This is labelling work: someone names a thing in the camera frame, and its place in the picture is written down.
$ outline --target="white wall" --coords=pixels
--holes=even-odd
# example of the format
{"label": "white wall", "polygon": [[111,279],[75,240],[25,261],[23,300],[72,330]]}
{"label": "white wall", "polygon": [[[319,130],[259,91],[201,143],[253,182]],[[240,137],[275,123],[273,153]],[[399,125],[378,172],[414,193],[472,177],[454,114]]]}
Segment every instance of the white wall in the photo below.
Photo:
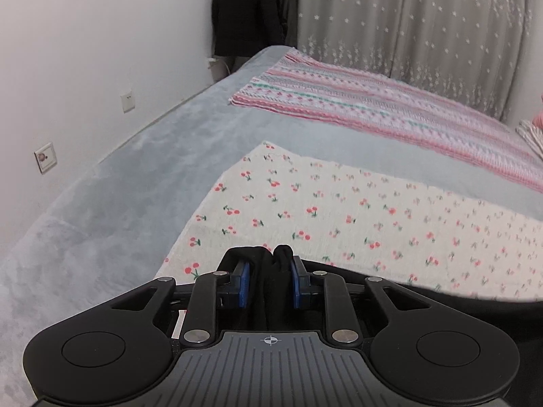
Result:
{"label": "white wall", "polygon": [[516,127],[521,119],[532,120],[543,110],[543,0],[536,0],[530,37],[522,65],[511,93],[507,125]]}
{"label": "white wall", "polygon": [[[212,83],[210,13],[211,0],[0,0],[0,258],[87,169]],[[33,152],[49,141],[58,165],[42,175]]]}

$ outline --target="hanging clothes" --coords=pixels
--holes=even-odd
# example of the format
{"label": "hanging clothes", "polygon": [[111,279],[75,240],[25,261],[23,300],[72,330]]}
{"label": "hanging clothes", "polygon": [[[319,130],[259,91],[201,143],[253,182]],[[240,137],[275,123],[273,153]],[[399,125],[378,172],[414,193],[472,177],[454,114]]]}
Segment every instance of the hanging clothes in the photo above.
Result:
{"label": "hanging clothes", "polygon": [[284,44],[296,47],[298,44],[298,0],[277,0]]}
{"label": "hanging clothes", "polygon": [[251,57],[284,44],[277,0],[213,0],[215,55]]}

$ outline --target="crosshair marking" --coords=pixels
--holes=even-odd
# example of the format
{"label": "crosshair marking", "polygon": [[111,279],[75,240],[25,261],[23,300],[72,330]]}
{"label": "crosshair marking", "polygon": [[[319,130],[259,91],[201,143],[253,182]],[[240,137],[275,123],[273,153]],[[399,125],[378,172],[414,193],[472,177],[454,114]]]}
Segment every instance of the crosshair marking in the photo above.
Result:
{"label": "crosshair marking", "polygon": [[275,344],[276,342],[281,341],[281,340],[278,340],[275,336],[267,336],[266,338],[260,341],[264,341],[266,344],[269,344],[271,346],[272,344]]}

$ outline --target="pillow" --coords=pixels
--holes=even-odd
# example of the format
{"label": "pillow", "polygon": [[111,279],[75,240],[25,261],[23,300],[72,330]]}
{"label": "pillow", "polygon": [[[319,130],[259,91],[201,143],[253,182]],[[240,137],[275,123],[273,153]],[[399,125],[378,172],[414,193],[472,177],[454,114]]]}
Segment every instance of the pillow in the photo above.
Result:
{"label": "pillow", "polygon": [[543,130],[543,111],[541,111],[531,123]]}

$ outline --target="mattress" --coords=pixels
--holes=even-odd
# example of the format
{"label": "mattress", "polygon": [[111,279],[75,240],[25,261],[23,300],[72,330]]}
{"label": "mattress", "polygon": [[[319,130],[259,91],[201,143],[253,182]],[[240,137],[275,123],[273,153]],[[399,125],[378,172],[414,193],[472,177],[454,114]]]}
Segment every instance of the mattress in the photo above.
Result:
{"label": "mattress", "polygon": [[543,220],[540,193],[483,168],[374,134],[229,105],[287,51],[262,51],[140,132],[68,188],[2,260],[0,405],[27,407],[34,400],[21,363],[26,343],[152,279],[216,179],[262,141]]}

